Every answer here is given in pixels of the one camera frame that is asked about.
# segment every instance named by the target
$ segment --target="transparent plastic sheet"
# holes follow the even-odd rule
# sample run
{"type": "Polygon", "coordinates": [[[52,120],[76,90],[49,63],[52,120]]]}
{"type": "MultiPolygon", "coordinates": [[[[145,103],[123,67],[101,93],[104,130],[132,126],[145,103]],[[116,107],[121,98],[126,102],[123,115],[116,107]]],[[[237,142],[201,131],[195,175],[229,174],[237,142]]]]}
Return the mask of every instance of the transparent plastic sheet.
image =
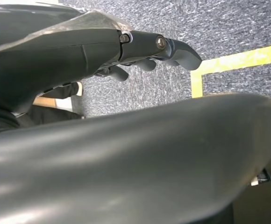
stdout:
{"type": "Polygon", "coordinates": [[[94,10],[68,21],[61,22],[55,26],[39,30],[15,42],[2,44],[0,45],[0,51],[11,49],[42,35],[80,29],[117,29],[122,31],[132,30],[129,24],[123,20],[115,16],[94,10]]]}

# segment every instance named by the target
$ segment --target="black curved cover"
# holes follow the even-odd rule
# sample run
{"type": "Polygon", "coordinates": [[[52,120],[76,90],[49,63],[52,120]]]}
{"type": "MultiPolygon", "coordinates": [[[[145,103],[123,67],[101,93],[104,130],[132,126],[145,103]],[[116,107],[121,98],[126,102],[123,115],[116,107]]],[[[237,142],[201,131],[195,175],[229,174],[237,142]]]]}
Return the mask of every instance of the black curved cover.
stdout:
{"type": "Polygon", "coordinates": [[[217,95],[0,131],[0,224],[183,224],[271,158],[271,99],[217,95]]]}
{"type": "Polygon", "coordinates": [[[0,4],[0,45],[67,21],[82,13],[71,7],[43,3],[0,4]]]}

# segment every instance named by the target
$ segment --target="gray carpet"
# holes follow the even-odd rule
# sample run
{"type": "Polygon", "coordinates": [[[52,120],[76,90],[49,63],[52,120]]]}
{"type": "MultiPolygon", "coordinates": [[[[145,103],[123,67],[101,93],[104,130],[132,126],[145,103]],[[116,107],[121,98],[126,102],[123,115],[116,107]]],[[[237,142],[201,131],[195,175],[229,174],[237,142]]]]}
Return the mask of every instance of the gray carpet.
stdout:
{"type": "MultiPolygon", "coordinates": [[[[271,0],[63,0],[101,9],[136,30],[185,41],[202,59],[271,45],[271,0]]],[[[155,71],[126,69],[130,78],[83,80],[87,117],[136,110],[191,97],[189,72],[160,63],[155,71]]],[[[204,94],[222,91],[271,96],[271,64],[203,77],[204,94]]]]}

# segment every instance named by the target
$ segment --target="prosthetic hand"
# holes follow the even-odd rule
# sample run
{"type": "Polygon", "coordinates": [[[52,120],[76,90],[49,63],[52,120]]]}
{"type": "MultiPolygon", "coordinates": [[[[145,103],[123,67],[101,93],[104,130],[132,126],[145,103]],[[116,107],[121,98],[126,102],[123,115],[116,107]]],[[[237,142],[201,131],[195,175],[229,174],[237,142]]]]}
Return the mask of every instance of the prosthetic hand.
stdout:
{"type": "Polygon", "coordinates": [[[117,65],[151,71],[159,60],[195,70],[201,62],[186,43],[134,31],[98,11],[0,5],[1,24],[5,27],[0,27],[0,100],[11,112],[25,112],[36,95],[86,77],[126,80],[129,74],[117,65]]]}

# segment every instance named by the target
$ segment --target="yellow tape line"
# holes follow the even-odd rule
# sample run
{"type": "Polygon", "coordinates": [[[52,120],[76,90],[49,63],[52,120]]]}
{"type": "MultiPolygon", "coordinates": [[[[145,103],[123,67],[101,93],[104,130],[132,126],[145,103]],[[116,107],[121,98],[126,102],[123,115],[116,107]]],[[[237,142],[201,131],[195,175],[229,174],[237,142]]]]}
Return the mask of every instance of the yellow tape line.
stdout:
{"type": "Polygon", "coordinates": [[[270,63],[271,46],[202,61],[198,69],[191,71],[191,97],[203,96],[203,75],[270,63]]]}

